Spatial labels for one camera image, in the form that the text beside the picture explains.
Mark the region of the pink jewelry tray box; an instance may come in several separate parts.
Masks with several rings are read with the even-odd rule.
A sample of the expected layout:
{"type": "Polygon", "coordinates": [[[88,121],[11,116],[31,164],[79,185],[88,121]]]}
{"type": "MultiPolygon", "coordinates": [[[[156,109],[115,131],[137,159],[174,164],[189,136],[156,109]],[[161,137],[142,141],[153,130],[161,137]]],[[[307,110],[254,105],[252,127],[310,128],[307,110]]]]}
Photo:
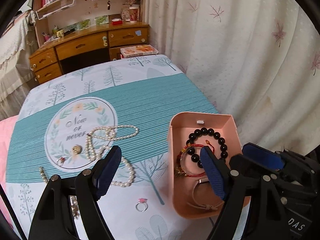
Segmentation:
{"type": "Polygon", "coordinates": [[[236,124],[231,115],[181,112],[170,121],[169,196],[183,218],[217,216],[223,200],[215,195],[200,161],[209,146],[217,159],[229,162],[241,153],[236,124]]]}

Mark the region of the gold comb hair crown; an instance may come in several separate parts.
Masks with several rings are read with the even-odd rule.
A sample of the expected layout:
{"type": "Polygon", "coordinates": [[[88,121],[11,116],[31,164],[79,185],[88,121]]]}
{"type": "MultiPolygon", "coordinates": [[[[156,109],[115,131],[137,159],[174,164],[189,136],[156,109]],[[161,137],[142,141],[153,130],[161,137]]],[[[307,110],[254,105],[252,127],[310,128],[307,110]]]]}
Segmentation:
{"type": "Polygon", "coordinates": [[[78,219],[80,217],[80,211],[78,206],[78,201],[76,196],[70,196],[70,202],[71,202],[71,211],[74,219],[78,219]]]}

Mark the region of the pearl bar hair clip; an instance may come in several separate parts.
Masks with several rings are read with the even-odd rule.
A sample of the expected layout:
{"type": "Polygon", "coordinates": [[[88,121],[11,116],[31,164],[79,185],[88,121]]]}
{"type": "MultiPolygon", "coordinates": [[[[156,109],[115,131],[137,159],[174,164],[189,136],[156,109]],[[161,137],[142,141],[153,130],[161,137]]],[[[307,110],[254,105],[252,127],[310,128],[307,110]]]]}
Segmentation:
{"type": "Polygon", "coordinates": [[[39,167],[39,173],[40,173],[40,176],[41,176],[42,180],[45,183],[48,183],[49,180],[48,180],[47,175],[46,175],[46,173],[45,173],[45,171],[44,171],[42,166],[39,167]]]}

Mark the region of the gold round pendant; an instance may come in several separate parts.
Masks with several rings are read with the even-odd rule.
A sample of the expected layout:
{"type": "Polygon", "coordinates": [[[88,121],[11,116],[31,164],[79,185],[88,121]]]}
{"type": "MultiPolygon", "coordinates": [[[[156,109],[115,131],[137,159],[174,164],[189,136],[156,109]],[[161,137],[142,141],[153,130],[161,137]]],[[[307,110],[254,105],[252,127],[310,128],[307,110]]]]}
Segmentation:
{"type": "Polygon", "coordinates": [[[72,147],[72,152],[74,154],[80,154],[82,152],[82,146],[80,145],[75,145],[72,147]]]}

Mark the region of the tree print teal tablecloth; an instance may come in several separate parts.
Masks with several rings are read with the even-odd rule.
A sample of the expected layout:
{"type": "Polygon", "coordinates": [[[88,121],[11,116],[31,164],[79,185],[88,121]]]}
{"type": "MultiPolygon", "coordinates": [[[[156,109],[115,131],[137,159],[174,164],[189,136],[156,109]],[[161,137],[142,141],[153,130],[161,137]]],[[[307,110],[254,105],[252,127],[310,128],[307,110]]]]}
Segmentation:
{"type": "Polygon", "coordinates": [[[168,130],[181,112],[218,114],[215,107],[164,55],[87,67],[30,91],[18,115],[7,158],[7,196],[25,233],[48,177],[68,178],[93,167],[84,153],[87,133],[117,126],[117,145],[133,166],[131,186],[110,187],[98,204],[116,239],[206,239],[216,217],[179,216],[169,196],[168,130]],[[138,212],[139,198],[148,209],[138,212]]]}

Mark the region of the pink blanket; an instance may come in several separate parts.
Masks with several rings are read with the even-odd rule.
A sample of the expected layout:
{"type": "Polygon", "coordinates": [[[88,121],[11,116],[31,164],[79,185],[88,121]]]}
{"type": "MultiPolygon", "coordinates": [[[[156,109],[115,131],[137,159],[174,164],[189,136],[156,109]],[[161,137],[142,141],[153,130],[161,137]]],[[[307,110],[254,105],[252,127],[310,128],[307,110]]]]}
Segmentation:
{"type": "Polygon", "coordinates": [[[6,166],[7,166],[7,157],[8,157],[8,150],[11,141],[11,136],[16,124],[18,116],[11,116],[6,118],[0,122],[1,130],[0,130],[0,176],[1,176],[1,186],[6,193],[6,182],[5,182],[5,173],[6,173],[6,166]]]}

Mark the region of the white floral curtain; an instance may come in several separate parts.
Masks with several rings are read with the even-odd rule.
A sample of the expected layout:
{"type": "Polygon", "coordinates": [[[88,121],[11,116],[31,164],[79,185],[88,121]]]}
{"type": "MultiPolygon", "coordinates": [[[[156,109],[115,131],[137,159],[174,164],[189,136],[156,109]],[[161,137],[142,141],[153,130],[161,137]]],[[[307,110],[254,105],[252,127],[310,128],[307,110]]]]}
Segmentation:
{"type": "Polygon", "coordinates": [[[295,0],[145,0],[144,20],[243,144],[319,145],[319,33],[295,0]]]}

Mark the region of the lace covered cabinet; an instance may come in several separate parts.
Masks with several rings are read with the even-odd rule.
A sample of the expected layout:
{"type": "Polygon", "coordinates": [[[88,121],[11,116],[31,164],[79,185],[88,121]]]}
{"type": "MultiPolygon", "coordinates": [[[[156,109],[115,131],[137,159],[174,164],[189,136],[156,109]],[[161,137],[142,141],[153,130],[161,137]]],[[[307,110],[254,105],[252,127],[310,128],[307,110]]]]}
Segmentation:
{"type": "Polygon", "coordinates": [[[39,48],[34,13],[13,18],[1,36],[1,120],[17,115],[32,88],[37,86],[29,57],[39,48]]]}

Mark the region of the wooden desk with drawers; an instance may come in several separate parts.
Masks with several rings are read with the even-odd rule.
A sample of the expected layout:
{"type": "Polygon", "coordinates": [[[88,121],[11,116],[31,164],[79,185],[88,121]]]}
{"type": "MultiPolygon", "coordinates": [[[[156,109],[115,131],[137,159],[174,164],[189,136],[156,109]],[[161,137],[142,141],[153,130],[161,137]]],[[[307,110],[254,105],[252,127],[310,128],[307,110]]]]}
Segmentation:
{"type": "Polygon", "coordinates": [[[75,31],[39,48],[30,57],[35,81],[42,84],[80,66],[120,59],[120,49],[148,44],[150,26],[144,22],[97,25],[75,31]]]}

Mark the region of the red white cup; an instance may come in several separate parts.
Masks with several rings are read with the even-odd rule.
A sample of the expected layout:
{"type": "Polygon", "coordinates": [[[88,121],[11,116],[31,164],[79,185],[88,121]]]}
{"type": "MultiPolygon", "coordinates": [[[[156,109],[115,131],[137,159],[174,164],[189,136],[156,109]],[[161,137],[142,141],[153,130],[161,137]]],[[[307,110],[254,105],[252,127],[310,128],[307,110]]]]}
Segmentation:
{"type": "Polygon", "coordinates": [[[130,21],[137,22],[139,16],[139,7],[129,7],[130,21]]]}

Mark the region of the red small box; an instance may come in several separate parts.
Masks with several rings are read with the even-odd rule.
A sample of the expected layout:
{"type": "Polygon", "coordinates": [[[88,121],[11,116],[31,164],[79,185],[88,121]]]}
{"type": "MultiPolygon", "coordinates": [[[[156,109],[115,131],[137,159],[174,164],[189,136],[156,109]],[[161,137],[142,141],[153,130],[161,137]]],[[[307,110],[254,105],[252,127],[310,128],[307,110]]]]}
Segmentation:
{"type": "Polygon", "coordinates": [[[111,20],[111,24],[112,24],[113,26],[121,25],[122,23],[123,23],[123,21],[122,21],[122,19],[120,19],[120,18],[114,18],[114,19],[111,20]]]}

